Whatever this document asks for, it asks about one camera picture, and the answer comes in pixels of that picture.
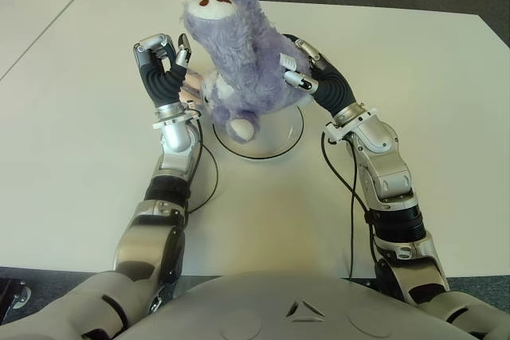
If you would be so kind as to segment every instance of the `white table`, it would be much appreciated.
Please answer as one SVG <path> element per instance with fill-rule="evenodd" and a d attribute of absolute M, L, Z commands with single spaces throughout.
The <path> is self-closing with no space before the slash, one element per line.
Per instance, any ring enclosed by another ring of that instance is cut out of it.
<path fill-rule="evenodd" d="M 181 33 L 184 1 L 76 0 L 0 83 L 3 265 L 111 267 L 159 155 L 153 106 L 131 47 L 153 33 Z M 510 273 L 506 45 L 473 15 L 263 6 L 281 31 L 320 48 L 358 100 L 377 107 L 398 132 L 447 276 Z M 77 33 L 79 25 L 87 28 Z M 191 44 L 191 67 L 206 71 L 210 59 Z M 220 186 L 190 219 L 185 274 L 347 274 L 350 195 L 319 147 L 328 114 L 312 104 L 304 118 L 298 146 L 267 162 L 230 154 L 206 123 Z M 350 178 L 347 152 L 330 153 Z M 195 201 L 207 191 L 195 193 Z M 355 275 L 372 276 L 359 209 L 355 241 Z"/>
<path fill-rule="evenodd" d="M 0 79 L 73 0 L 0 0 Z"/>

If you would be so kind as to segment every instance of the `toy eye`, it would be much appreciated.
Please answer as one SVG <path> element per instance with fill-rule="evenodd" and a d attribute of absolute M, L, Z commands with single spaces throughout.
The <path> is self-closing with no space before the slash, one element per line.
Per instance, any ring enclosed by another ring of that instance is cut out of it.
<path fill-rule="evenodd" d="M 218 2 L 224 2 L 224 3 L 229 3 L 229 4 L 232 4 L 232 2 L 230 0 L 217 0 Z"/>

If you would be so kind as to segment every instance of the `circular stand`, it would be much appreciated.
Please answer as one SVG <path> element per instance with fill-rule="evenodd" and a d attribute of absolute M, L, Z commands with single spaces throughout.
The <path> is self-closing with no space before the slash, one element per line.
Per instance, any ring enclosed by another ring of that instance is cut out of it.
<path fill-rule="evenodd" d="M 229 137 L 226 129 L 213 125 L 214 135 L 228 151 L 249 159 L 269 159 L 290 151 L 303 134 L 301 110 L 292 105 L 260 117 L 261 129 L 248 143 L 238 143 Z"/>

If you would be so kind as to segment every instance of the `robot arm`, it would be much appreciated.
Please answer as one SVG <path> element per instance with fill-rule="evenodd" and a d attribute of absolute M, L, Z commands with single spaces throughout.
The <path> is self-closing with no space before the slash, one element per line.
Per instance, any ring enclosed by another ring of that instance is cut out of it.
<path fill-rule="evenodd" d="M 491 338 L 490 334 L 501 335 L 503 328 L 509 331 L 507 314 L 470 295 L 449 291 L 394 129 L 379 120 L 375 109 L 356 103 L 349 83 L 317 49 L 288 37 L 308 55 L 312 77 L 288 70 L 285 80 L 310 93 L 331 113 L 334 123 L 325 129 L 330 142 L 348 140 L 354 148 L 368 208 L 365 221 L 375 229 L 371 246 L 380 255 L 375 264 L 380 291 L 471 334 Z"/>
<path fill-rule="evenodd" d="M 114 271 L 85 280 L 28 318 L 0 327 L 1 340 L 104 340 L 116 337 L 161 303 L 164 283 L 180 277 L 190 184 L 202 142 L 191 123 L 198 113 L 179 101 L 191 50 L 186 35 L 175 52 L 171 38 L 158 34 L 134 47 L 143 84 L 155 103 L 163 153 L 145 198 L 116 249 Z M 168 58 L 165 72 L 161 60 Z"/>

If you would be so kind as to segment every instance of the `fluffy fur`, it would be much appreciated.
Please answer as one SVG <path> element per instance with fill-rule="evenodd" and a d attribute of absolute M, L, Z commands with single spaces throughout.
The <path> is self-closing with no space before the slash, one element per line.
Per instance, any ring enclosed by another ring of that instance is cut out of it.
<path fill-rule="evenodd" d="M 193 0 L 186 5 L 183 19 L 216 66 L 204 78 L 202 100 L 214 123 L 243 143 L 257 133 L 260 114 L 278 111 L 306 96 L 283 80 L 280 53 L 294 57 L 300 72 L 309 73 L 309 64 L 304 54 L 269 24 L 259 0 L 232 1 Z M 218 12 L 206 12 L 204 7 L 217 7 Z M 221 12 L 225 17 L 205 16 Z"/>

